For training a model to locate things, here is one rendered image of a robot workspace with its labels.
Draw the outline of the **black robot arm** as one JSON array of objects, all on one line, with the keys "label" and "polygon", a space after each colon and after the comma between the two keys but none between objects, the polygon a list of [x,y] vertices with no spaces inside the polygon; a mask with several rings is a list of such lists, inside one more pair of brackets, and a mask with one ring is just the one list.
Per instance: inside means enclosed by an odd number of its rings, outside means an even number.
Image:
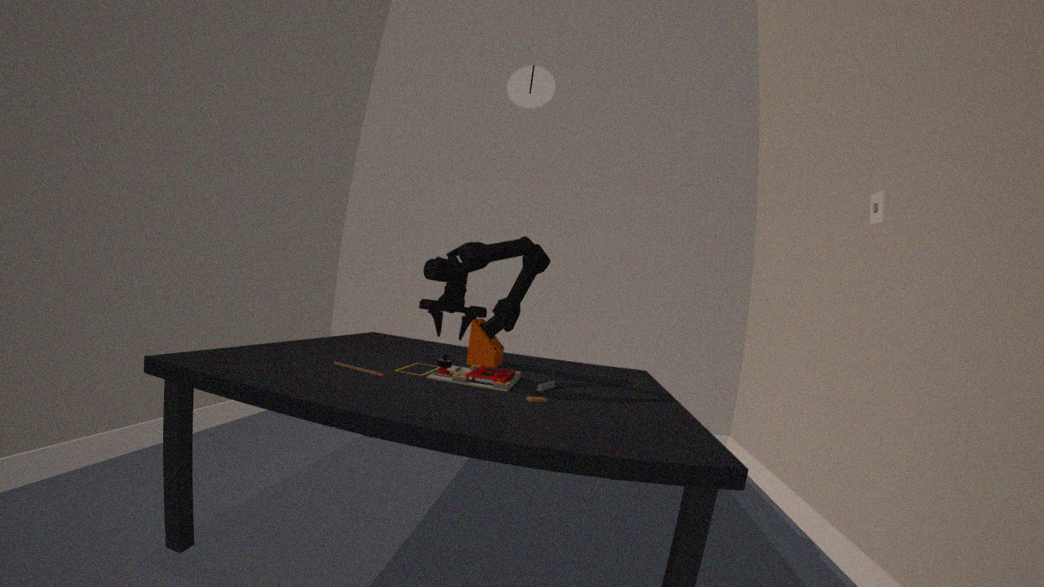
[{"label": "black robot arm", "polygon": [[[458,255],[462,263],[458,260]],[[533,244],[532,239],[522,236],[520,239],[498,242],[498,244],[465,244],[447,253],[448,259],[430,259],[424,265],[424,276],[428,280],[443,281],[454,284],[466,284],[467,273],[481,271],[488,263],[506,258],[523,256],[523,268],[517,277],[517,281],[512,285],[511,294],[507,298],[499,298],[497,305],[492,312],[495,316],[480,324],[489,339],[493,338],[501,330],[511,332],[514,329],[520,315],[520,303],[527,289],[532,285],[533,278],[539,272],[546,271],[551,264],[545,250],[539,244]],[[443,296],[438,297],[438,311],[454,313],[458,309],[462,310],[465,297],[458,294],[450,294],[450,289],[445,289]]]}]

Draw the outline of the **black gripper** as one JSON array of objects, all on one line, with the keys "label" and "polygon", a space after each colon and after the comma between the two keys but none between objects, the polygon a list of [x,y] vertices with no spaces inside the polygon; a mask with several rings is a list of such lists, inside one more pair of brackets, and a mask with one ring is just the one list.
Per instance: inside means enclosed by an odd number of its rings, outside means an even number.
[{"label": "black gripper", "polygon": [[[450,289],[450,294],[458,294],[458,290],[460,290],[462,297],[465,297],[465,292],[467,291],[465,285],[454,283],[446,283],[445,289]],[[429,311],[428,313],[431,313],[434,319],[434,323],[436,323],[436,331],[440,336],[441,316],[443,316],[443,312],[438,311],[438,301],[430,300],[430,298],[422,298],[420,301],[420,309],[425,309],[425,311]],[[472,320],[476,320],[476,316],[487,316],[487,308],[480,306],[462,306],[461,311],[458,309],[455,312],[465,313],[465,316],[462,316],[462,327],[460,327],[459,339],[465,337],[467,325],[470,324]]]}]

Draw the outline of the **brown thin rod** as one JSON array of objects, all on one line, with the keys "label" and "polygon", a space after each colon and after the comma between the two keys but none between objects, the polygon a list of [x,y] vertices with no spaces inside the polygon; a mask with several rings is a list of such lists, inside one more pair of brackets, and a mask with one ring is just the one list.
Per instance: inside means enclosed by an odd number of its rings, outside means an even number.
[{"label": "brown thin rod", "polygon": [[361,372],[365,372],[365,373],[372,373],[372,374],[375,374],[375,375],[379,375],[379,376],[382,376],[382,377],[383,377],[383,374],[382,374],[382,373],[376,373],[375,371],[372,371],[372,370],[365,370],[365,369],[362,369],[362,368],[358,368],[358,367],[355,367],[355,365],[349,365],[349,363],[337,363],[337,361],[335,361],[334,363],[336,363],[336,365],[345,365],[345,367],[348,367],[348,368],[350,368],[351,370],[358,370],[358,371],[361,371]]}]

